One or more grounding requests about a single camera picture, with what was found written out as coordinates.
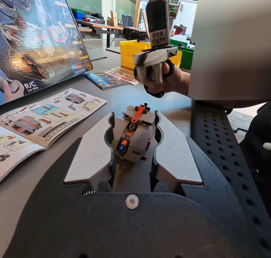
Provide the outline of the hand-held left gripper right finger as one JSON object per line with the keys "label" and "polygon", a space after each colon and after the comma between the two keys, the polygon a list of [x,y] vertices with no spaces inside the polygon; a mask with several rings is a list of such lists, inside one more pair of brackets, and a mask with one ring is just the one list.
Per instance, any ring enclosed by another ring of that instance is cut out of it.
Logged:
{"label": "hand-held left gripper right finger", "polygon": [[152,160],[152,185],[164,181],[201,185],[202,178],[189,147],[186,135],[161,112],[155,111],[155,140]]}

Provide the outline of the grey orange brick model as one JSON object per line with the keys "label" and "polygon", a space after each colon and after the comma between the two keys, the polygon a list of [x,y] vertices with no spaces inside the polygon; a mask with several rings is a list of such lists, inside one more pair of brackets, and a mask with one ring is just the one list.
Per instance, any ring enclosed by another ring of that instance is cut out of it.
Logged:
{"label": "grey orange brick model", "polygon": [[115,155],[133,163],[146,161],[144,154],[151,144],[155,114],[150,112],[147,103],[128,106],[122,114],[122,118],[115,118],[113,128],[111,146]]}

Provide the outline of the blue toy robot box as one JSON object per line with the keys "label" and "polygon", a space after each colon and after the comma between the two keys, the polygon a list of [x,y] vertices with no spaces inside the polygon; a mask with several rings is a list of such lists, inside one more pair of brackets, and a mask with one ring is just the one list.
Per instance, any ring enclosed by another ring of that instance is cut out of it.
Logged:
{"label": "blue toy robot box", "polygon": [[93,69],[67,0],[0,0],[0,105]]}

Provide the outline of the person's right hand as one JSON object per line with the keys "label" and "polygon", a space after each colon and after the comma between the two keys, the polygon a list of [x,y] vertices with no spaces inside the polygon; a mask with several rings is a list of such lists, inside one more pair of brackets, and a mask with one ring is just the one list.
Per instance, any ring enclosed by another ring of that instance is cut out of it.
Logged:
{"label": "person's right hand", "polygon": [[147,91],[152,94],[163,91],[164,93],[176,92],[188,96],[189,81],[190,73],[183,72],[174,65],[173,74],[164,78],[161,84],[157,84],[155,81],[148,79],[145,82],[145,86],[147,87]]}

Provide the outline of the long wooden table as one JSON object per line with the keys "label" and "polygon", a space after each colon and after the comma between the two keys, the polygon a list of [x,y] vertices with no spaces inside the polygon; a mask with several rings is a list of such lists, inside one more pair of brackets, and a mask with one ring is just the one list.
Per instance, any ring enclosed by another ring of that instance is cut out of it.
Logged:
{"label": "long wooden table", "polygon": [[131,34],[133,32],[136,33],[137,35],[137,40],[139,40],[141,35],[146,34],[146,30],[141,30],[138,28],[130,27],[130,26],[110,26],[110,25],[105,25],[105,24],[99,24],[99,23],[91,23],[91,22],[86,22],[82,20],[77,20],[75,19],[77,24],[81,25],[86,25],[90,29],[93,29],[96,31],[97,34],[107,34],[107,48],[110,48],[110,34],[118,35],[123,33],[123,30],[126,34],[124,34],[124,38],[127,40],[130,40]]}

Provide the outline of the green plastic bin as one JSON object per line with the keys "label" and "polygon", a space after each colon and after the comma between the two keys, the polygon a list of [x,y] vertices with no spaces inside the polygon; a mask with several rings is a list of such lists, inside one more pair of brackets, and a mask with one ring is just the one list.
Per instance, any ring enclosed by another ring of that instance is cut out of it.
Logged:
{"label": "green plastic bin", "polygon": [[170,39],[170,44],[177,46],[178,51],[182,52],[180,68],[191,70],[194,49],[189,48],[188,43],[174,39]]}

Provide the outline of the person's dark clothing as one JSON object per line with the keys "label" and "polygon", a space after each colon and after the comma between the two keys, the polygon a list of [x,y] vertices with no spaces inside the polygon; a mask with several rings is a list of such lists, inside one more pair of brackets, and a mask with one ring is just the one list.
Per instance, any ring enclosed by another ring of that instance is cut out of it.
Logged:
{"label": "person's dark clothing", "polygon": [[271,152],[264,148],[271,142],[271,104],[266,104],[251,121],[240,148],[262,198],[270,204]]}

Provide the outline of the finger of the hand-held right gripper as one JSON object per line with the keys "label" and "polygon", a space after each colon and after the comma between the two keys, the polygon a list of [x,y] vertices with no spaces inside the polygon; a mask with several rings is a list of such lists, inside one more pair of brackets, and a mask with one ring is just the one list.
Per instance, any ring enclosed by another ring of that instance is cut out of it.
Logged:
{"label": "finger of the hand-held right gripper", "polygon": [[177,47],[164,47],[165,50],[165,61],[169,58],[176,56],[178,48]]}
{"label": "finger of the hand-held right gripper", "polygon": [[145,51],[133,57],[139,82],[145,82],[148,77],[155,82],[163,81],[162,64],[168,59],[168,50]]}

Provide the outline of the orange printed sticker sheet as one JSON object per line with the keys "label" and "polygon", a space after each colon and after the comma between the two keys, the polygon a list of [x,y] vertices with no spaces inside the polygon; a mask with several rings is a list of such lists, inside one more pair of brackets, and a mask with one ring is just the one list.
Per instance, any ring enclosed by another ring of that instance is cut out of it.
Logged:
{"label": "orange printed sticker sheet", "polygon": [[134,72],[130,68],[115,67],[111,70],[104,71],[104,73],[109,74],[118,79],[125,80],[132,85],[137,85],[140,82],[134,77]]}

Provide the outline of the blue storage bin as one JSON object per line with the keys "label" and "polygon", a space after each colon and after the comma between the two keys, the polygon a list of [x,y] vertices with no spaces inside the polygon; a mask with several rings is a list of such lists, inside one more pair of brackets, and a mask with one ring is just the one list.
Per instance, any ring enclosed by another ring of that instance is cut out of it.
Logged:
{"label": "blue storage bin", "polygon": [[85,16],[84,11],[82,10],[71,8],[71,11],[73,13],[74,18],[77,20],[82,20],[82,18]]}

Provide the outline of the black dimpled mat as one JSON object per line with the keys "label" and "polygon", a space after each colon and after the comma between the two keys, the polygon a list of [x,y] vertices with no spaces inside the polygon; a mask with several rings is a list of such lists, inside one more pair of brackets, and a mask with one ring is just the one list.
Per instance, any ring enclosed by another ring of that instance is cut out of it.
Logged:
{"label": "black dimpled mat", "polygon": [[191,138],[231,185],[255,249],[271,257],[270,218],[224,109],[192,101]]}

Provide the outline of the open instruction booklet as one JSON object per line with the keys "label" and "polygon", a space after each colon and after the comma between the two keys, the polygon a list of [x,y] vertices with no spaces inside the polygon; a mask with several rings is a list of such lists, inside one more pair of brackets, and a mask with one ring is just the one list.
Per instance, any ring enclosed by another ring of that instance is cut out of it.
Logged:
{"label": "open instruction booklet", "polygon": [[0,181],[18,164],[44,151],[107,103],[73,88],[12,110],[0,118]]}

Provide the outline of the grey desk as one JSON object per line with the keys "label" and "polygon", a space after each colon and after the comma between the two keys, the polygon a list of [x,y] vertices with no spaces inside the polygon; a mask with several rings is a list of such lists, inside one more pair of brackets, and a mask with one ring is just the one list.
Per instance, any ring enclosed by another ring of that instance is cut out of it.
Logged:
{"label": "grey desk", "polygon": [[109,112],[114,112],[115,116],[121,117],[122,111],[127,106],[137,106],[146,102],[151,111],[160,111],[186,136],[190,136],[190,98],[178,93],[165,94],[161,99],[154,98],[145,92],[141,84],[101,90],[84,75],[4,104],[1,106],[0,112],[4,114],[24,105],[35,103],[67,88],[74,88],[94,95],[106,100],[107,103],[60,137],[47,150],[38,152],[21,162],[1,181],[1,257],[10,244],[24,206],[40,179],[76,139],[80,138]]}

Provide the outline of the yellow plastic bin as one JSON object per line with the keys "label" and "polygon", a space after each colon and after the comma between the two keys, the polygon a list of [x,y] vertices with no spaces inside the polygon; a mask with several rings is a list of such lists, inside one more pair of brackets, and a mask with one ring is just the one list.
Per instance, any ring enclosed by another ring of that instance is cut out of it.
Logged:
{"label": "yellow plastic bin", "polygon": [[[175,47],[173,45],[162,45],[157,47],[152,47],[150,43],[147,42],[137,42],[137,40],[129,40],[120,42],[120,54],[121,54],[121,66],[130,69],[135,68],[134,55],[142,52],[150,52],[155,50],[164,50],[164,47]],[[177,55],[169,58],[173,64],[180,67],[182,58],[182,52],[177,51]]]}

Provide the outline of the small wooden table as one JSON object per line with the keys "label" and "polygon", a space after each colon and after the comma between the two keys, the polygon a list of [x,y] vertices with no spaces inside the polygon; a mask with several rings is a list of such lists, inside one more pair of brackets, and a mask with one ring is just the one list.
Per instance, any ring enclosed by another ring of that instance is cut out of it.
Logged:
{"label": "small wooden table", "polygon": [[80,32],[81,38],[84,39],[85,38],[85,33],[88,32],[92,32],[92,29],[90,28],[86,28],[86,27],[78,27],[78,30]]}

